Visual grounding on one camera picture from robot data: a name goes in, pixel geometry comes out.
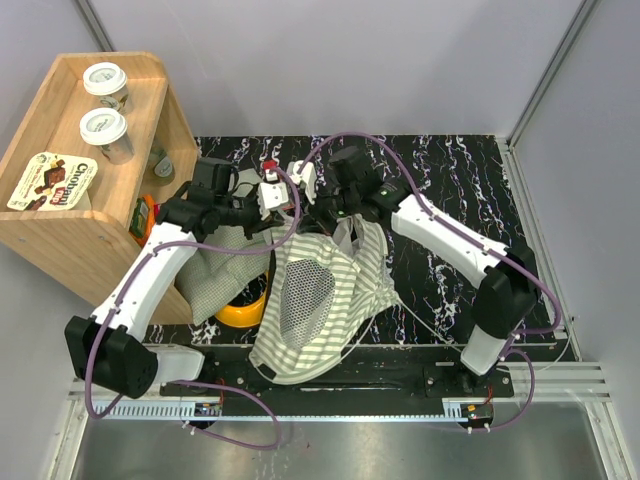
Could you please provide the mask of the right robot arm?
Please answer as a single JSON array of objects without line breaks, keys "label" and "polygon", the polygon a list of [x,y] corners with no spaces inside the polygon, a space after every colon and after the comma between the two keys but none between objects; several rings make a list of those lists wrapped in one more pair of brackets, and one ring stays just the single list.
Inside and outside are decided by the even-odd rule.
[{"label": "right robot arm", "polygon": [[365,153],[343,148],[330,156],[333,181],[320,189],[316,205],[323,226],[335,227],[359,214],[435,253],[477,289],[472,305],[473,329],[454,375],[457,388],[476,396],[491,382],[491,369],[506,354],[512,332],[540,298],[540,289],[521,271],[537,274],[533,251],[482,237],[416,195],[400,178],[384,181]]}]

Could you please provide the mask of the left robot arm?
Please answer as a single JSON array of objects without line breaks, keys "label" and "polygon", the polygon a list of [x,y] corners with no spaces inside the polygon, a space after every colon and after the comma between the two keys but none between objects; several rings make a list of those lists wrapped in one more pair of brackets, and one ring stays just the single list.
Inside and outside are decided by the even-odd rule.
[{"label": "left robot arm", "polygon": [[205,239],[220,226],[240,226],[248,236],[271,226],[271,214],[286,204],[301,213],[300,194],[279,167],[267,181],[237,197],[229,186],[230,162],[197,161],[193,177],[160,208],[151,234],[123,279],[88,318],[74,316],[64,335],[75,375],[85,386],[106,388],[137,399],[152,385],[182,381],[195,395],[216,386],[217,372],[198,350],[183,346],[148,347],[143,343],[150,320],[177,273]]}]

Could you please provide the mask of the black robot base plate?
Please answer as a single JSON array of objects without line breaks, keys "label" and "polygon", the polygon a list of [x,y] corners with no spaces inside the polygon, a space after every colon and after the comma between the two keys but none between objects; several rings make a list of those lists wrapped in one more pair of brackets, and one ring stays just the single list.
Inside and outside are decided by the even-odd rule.
[{"label": "black robot base plate", "polygon": [[196,381],[229,387],[222,402],[226,416],[258,416],[262,409],[244,397],[261,399],[278,417],[409,417],[441,414],[447,399],[471,403],[511,399],[511,376],[497,370],[470,375],[459,355],[426,345],[410,348],[357,348],[321,376],[296,385],[276,385],[271,371],[256,369],[246,348],[221,345],[204,349]]}]

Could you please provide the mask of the striped green pet tent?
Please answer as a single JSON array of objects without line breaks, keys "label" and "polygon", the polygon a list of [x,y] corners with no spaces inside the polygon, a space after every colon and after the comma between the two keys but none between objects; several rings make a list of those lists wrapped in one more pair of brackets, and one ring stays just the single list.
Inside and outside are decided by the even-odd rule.
[{"label": "striped green pet tent", "polygon": [[399,304],[386,265],[387,238],[354,215],[333,235],[296,233],[275,251],[271,291],[249,360],[277,385],[336,366],[363,323]]}]

